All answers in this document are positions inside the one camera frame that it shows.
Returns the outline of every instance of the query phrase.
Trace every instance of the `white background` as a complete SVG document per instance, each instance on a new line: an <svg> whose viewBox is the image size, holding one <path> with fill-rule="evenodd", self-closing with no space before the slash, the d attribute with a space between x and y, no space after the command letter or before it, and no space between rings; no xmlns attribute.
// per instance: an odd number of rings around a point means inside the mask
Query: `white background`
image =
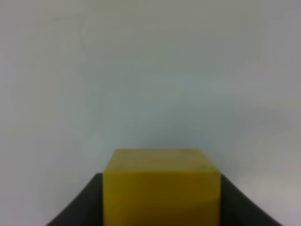
<svg viewBox="0 0 301 226"><path fill-rule="evenodd" d="M301 1L2 0L0 225L45 225L130 147L201 148L301 225Z"/></svg>

